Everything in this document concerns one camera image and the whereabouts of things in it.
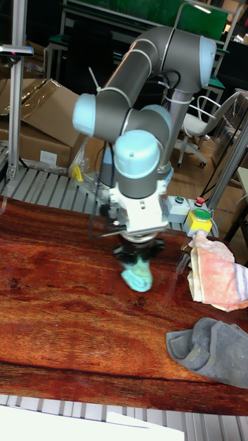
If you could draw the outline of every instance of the gray cloth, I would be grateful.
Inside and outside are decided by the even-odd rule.
[[[168,332],[170,356],[194,373],[248,389],[248,334],[237,325],[201,318],[193,329]]]

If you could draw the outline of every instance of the yellow object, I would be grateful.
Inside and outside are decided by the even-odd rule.
[[[210,219],[199,219],[194,212],[189,212],[187,215],[187,221],[190,229],[203,229],[209,233],[212,228],[212,222]]]
[[[78,164],[75,164],[75,166],[72,169],[72,178],[76,178],[77,181],[83,182],[82,173]]]

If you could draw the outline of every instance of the light blue joint cap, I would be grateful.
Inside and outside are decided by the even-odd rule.
[[[110,147],[107,147],[103,157],[104,164],[112,164],[112,153]]]
[[[148,176],[158,165],[159,157],[157,139],[145,130],[130,130],[116,141],[114,164],[125,178]]]
[[[216,55],[216,43],[214,40],[206,39],[203,35],[200,37],[200,82],[205,88],[210,79],[211,70],[214,65]]]
[[[158,104],[151,104],[151,105],[146,105],[142,110],[153,110],[154,112],[159,113],[165,120],[168,129],[169,129],[169,135],[171,134],[171,130],[172,130],[172,118],[168,112],[167,109],[165,109],[164,107],[162,107],[162,105],[158,105]]]
[[[76,102],[72,123],[74,129],[86,135],[93,136],[96,123],[96,97],[82,94]]]

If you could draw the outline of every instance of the white chair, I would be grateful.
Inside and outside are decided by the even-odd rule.
[[[198,111],[198,117],[189,113],[186,113],[185,115],[181,127],[181,130],[185,133],[185,138],[183,139],[183,141],[178,139],[175,144],[175,148],[178,148],[180,150],[179,160],[177,164],[178,167],[182,167],[183,165],[182,162],[185,151],[195,154],[201,160],[199,164],[200,167],[204,167],[207,164],[207,159],[198,151],[198,149],[200,148],[205,138],[205,135],[210,133],[217,126],[220,118],[225,114],[229,107],[231,107],[234,101],[238,98],[238,95],[239,92],[236,92],[231,97],[229,97],[222,105],[217,104],[215,101],[211,100],[207,96],[199,96],[197,99],[197,107],[192,104],[189,105],[190,107]],[[217,106],[218,109],[212,115],[205,110],[200,109],[201,98],[207,101],[211,101],[214,105]],[[205,123],[201,119],[202,113],[206,114],[209,117],[207,123]],[[200,137],[198,145],[188,142],[188,139],[192,138],[193,136]]]

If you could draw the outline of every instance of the red button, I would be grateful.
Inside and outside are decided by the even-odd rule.
[[[201,198],[200,196],[198,196],[197,198],[196,198],[196,202],[198,203],[198,204],[204,204],[204,202],[205,202],[205,199],[204,198]]]

